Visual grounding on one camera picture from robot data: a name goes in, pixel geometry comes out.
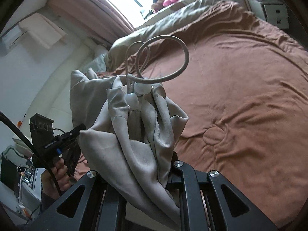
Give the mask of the person's left hand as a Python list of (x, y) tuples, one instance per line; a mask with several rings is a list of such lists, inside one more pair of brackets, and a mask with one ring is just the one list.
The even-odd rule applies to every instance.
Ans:
[[(55, 166), (51, 168), (57, 183), (59, 185), (60, 191), (64, 192), (70, 188), (69, 176), (67, 174), (67, 166), (62, 158), (55, 163)], [(50, 197), (51, 199), (57, 200), (59, 198), (59, 193), (53, 182), (53, 179), (48, 171), (44, 171), (41, 174), (42, 192)]]

